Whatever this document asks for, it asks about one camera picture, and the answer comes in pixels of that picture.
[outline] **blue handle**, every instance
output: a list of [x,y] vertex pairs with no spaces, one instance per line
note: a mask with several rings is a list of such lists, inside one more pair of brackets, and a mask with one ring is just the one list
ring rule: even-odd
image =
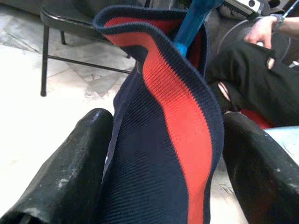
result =
[[174,44],[183,56],[194,40],[209,12],[219,6],[223,0],[193,0],[186,17],[178,31]]

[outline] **black pants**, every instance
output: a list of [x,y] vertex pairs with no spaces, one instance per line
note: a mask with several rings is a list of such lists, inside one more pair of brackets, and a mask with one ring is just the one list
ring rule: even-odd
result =
[[299,71],[278,60],[269,70],[275,52],[238,42],[219,54],[207,70],[209,83],[223,81],[232,104],[263,115],[275,126],[299,125]]

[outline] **knit fabric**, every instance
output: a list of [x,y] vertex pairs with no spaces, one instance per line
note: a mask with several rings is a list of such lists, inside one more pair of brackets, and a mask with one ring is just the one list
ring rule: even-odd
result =
[[95,224],[210,221],[210,184],[224,131],[220,107],[199,73],[205,68],[204,28],[188,53],[196,68],[168,38],[185,14],[114,6],[94,19],[99,32],[143,64],[114,99]]

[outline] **wristwatch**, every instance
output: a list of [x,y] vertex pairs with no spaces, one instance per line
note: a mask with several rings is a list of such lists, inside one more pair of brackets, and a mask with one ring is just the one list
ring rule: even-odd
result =
[[270,16],[276,17],[276,21],[273,26],[273,33],[277,32],[279,28],[284,24],[285,18],[282,14],[271,14]]

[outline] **floor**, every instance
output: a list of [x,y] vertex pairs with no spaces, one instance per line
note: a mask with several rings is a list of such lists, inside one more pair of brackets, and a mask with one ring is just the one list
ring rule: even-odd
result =
[[[119,48],[50,30],[50,54],[131,69]],[[49,60],[48,95],[40,97],[43,25],[37,16],[0,5],[0,217],[18,200],[42,163],[76,122],[96,107],[114,112],[112,101],[126,75]],[[225,163],[212,182],[212,224],[246,224]]]

